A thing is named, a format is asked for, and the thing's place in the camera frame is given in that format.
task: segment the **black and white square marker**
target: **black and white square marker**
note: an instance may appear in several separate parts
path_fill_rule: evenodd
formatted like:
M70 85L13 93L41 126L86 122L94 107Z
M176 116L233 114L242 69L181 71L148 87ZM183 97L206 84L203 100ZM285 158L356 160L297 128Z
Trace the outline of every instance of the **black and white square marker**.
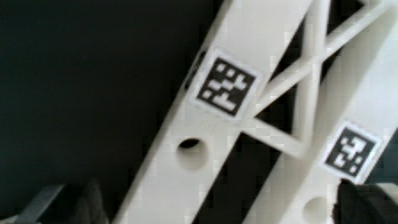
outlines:
M334 142L325 164L338 169L345 175L357 178L375 150L377 141L366 137L357 130L345 127Z
M217 58L196 98L233 117L238 114L256 77Z

